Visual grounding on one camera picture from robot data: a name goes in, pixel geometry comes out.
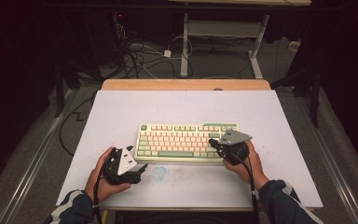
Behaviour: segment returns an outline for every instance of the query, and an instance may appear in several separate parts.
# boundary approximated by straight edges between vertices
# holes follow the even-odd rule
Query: blue stain
[[[164,179],[164,176],[167,174],[167,170],[163,166],[156,167],[153,170],[153,177],[155,180],[162,180]]]

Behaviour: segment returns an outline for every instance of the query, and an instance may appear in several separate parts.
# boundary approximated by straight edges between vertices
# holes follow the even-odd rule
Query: mechanical keyboard
[[[218,163],[222,159],[211,147],[226,130],[238,130],[232,123],[142,124],[138,130],[134,158],[137,161],[188,161]]]

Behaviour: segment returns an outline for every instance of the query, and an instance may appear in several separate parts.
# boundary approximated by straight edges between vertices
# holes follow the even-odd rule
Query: controller
[[[227,130],[219,139],[209,139],[209,144],[217,150],[217,154],[227,160],[231,165],[238,165],[249,156],[249,148],[246,141],[252,136],[234,130]]]
[[[113,148],[103,167],[103,176],[111,185],[122,183],[138,184],[141,182],[141,174],[145,171],[147,164],[138,171],[132,171],[137,164],[130,154],[132,147]]]

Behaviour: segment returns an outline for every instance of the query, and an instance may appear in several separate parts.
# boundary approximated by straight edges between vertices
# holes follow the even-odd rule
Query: dark blue sleeve
[[[94,220],[92,201],[83,190],[69,192],[60,206],[45,220],[48,223],[77,224],[89,223]]]
[[[259,191],[271,224],[322,223],[298,199],[295,190],[283,180],[270,180]]]

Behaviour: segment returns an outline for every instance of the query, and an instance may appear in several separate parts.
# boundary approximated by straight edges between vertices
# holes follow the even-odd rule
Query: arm
[[[108,148],[98,159],[95,169],[91,171],[89,180],[84,190],[74,190],[69,192],[60,206],[45,220],[46,223],[88,223],[94,219],[92,202],[94,199],[94,185],[97,182],[98,174],[103,166],[103,162],[109,157],[112,148]],[[105,179],[100,181],[98,187],[98,199],[101,202],[112,194],[129,189],[130,184],[110,185]]]
[[[259,191],[260,202],[266,206],[268,219],[273,224],[283,223],[322,223],[299,201],[292,186],[282,180],[269,180],[263,172],[260,157],[252,142],[246,142],[249,148],[249,159],[245,160],[251,168],[255,181],[255,188]],[[239,164],[232,166],[228,161],[223,161],[226,168],[249,183],[250,178],[245,168]]]

